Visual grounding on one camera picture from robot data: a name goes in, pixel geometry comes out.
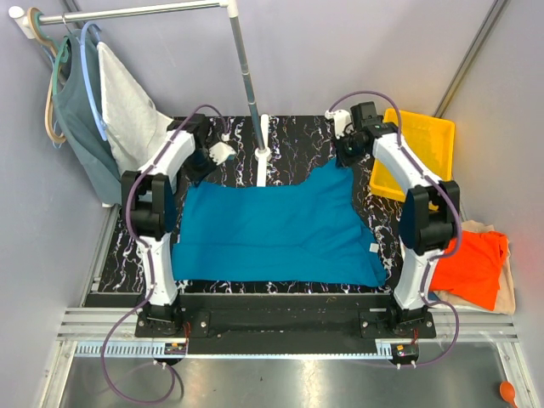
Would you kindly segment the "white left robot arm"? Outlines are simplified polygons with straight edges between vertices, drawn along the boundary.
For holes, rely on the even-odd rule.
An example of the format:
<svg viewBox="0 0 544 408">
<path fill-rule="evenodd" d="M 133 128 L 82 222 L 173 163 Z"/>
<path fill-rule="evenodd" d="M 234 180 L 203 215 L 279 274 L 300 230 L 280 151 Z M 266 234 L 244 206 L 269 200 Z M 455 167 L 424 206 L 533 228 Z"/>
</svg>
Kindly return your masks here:
<svg viewBox="0 0 544 408">
<path fill-rule="evenodd" d="M 211 127 L 210 119 L 199 113 L 172 121 L 154 155 L 122 175 L 122 216 L 141 252 L 144 299 L 166 307 L 156 313 L 153 324 L 167 337 L 177 335 L 184 324 L 182 314 L 169 308 L 178 296 L 171 261 L 171 234 L 178 219 L 175 192 L 181 176 L 199 184 L 218 167 L 207 142 Z"/>
</svg>

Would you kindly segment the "blue t-shirt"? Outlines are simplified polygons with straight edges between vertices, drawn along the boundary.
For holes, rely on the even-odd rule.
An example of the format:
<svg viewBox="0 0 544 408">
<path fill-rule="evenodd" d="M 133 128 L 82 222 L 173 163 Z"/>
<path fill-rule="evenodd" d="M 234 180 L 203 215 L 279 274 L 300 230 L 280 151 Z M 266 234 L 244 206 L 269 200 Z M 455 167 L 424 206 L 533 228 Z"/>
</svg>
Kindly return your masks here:
<svg viewBox="0 0 544 408">
<path fill-rule="evenodd" d="M 301 184 L 189 189 L 174 279 L 382 286 L 387 272 L 353 187 L 353 170 L 329 161 Z"/>
</svg>

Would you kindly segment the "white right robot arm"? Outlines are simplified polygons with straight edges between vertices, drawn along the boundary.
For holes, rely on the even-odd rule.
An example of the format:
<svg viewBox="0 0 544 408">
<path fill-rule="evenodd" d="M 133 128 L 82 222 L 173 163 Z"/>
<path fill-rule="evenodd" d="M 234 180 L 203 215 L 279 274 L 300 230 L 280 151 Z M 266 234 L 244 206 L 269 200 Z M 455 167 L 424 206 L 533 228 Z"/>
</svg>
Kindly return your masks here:
<svg viewBox="0 0 544 408">
<path fill-rule="evenodd" d="M 374 103 L 357 104 L 350 110 L 332 107 L 325 116 L 333 122 L 332 143 L 339 167 L 351 167 L 371 155 L 388 169 L 405 195 L 399 221 L 405 258 L 394 289 L 397 309 L 385 318 L 388 331 L 404 337 L 417 325 L 411 310 L 426 306 L 436 263 L 451 241 L 460 242 L 460 188 L 428 169 L 405 141 L 402 120 L 385 122 Z"/>
</svg>

